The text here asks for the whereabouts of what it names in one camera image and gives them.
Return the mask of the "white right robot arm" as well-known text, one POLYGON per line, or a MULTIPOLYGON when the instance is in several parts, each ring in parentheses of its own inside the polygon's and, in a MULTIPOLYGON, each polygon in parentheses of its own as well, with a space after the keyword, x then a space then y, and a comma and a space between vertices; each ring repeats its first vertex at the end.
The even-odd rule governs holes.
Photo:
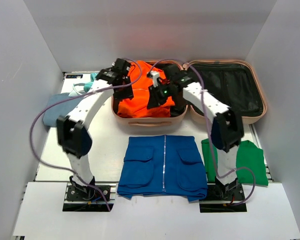
POLYGON ((147 108, 162 106, 168 98, 175 101, 177 97, 183 97, 203 112, 209 142, 217 150, 217 155, 213 157, 217 184, 215 192, 219 198, 228 199, 239 183, 236 164, 244 136, 242 117, 208 92, 202 76, 194 67, 187 71, 177 65, 169 65, 164 69, 164 74, 167 82, 163 82, 159 72, 153 69, 146 74, 147 78, 152 79, 147 108))

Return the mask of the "blue zip jacket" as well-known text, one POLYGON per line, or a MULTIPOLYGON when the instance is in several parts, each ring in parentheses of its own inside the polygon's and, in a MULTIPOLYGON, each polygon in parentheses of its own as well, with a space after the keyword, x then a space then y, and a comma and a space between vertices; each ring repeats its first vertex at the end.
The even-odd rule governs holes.
POLYGON ((131 136, 117 194, 182 196, 189 202, 208 194, 206 169, 193 136, 131 136))

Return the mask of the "pink suitcase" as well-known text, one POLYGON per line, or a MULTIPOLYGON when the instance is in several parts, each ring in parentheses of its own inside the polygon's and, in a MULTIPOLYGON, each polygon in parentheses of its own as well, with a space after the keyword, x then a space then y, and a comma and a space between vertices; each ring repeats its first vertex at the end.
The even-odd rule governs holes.
POLYGON ((217 113, 232 110, 242 117, 245 125, 257 122, 267 112, 268 106, 257 74, 253 67, 238 59, 194 60, 177 65, 181 70, 194 67, 201 76, 204 88, 193 82, 183 88, 177 104, 170 107, 170 117, 139 116, 136 112, 122 113, 126 105, 112 99, 112 113, 123 125, 158 127, 177 124, 187 111, 199 123, 213 123, 217 113))

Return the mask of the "orange jacket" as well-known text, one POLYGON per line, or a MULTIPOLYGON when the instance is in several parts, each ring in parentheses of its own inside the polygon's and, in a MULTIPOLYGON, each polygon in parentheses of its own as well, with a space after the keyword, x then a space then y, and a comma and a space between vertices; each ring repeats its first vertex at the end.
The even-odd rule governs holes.
POLYGON ((131 64, 128 74, 132 82, 140 77, 132 85, 134 97, 119 102, 117 115, 121 118, 169 118, 171 107, 175 105, 171 97, 167 99, 164 105, 147 109, 150 97, 148 87, 153 84, 153 80, 147 78, 147 73, 152 66, 144 61, 138 61, 137 63, 131 64))

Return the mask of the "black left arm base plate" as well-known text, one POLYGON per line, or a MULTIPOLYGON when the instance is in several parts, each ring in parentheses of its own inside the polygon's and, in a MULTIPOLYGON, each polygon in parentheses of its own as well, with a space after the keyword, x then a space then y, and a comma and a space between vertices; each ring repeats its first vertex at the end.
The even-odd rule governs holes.
MULTIPOLYGON (((108 203, 109 209, 112 210, 116 197, 116 185, 114 183, 103 183, 101 185, 97 185, 97 187, 102 191, 108 203)), ((92 190, 92 193, 86 195, 84 192, 76 189, 70 183, 67 184, 62 207, 63 212, 108 213, 109 209, 102 195, 97 190, 92 190)))

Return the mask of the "green t-shirt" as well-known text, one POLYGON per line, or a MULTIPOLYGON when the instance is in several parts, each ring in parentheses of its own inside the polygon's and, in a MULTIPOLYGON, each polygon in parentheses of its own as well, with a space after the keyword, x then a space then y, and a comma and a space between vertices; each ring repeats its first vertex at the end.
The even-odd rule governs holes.
MULTIPOLYGON (((209 183, 214 183, 216 171, 214 168, 214 162, 211 156, 208 139, 201 141, 201 148, 207 181, 209 183)), ((258 148, 253 142, 244 140, 240 143, 236 157, 236 166, 238 168, 247 167, 252 170, 255 176, 256 185, 267 186, 269 184, 266 176, 266 166, 264 163, 264 151, 258 148)))

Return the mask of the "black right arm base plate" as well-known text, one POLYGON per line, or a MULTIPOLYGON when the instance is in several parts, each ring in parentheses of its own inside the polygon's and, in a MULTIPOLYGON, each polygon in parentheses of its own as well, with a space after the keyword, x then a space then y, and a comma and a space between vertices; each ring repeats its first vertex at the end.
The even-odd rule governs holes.
POLYGON ((241 184, 223 196, 216 184, 209 183, 206 198, 199 200, 199 211, 200 213, 245 213, 247 212, 245 203, 236 205, 244 199, 245 194, 241 184))

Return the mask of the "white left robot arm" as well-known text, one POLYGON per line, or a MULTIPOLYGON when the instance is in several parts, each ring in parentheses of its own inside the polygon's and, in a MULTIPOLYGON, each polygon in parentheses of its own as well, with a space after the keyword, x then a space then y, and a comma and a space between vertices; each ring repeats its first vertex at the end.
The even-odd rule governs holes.
POLYGON ((86 200, 93 198, 96 193, 95 177, 88 158, 93 144, 89 126, 107 99, 113 97, 120 101, 134 97, 128 76, 131 66, 129 61, 118 58, 110 68, 100 70, 78 105, 65 117, 60 116, 56 120, 58 144, 74 171, 70 182, 86 200))

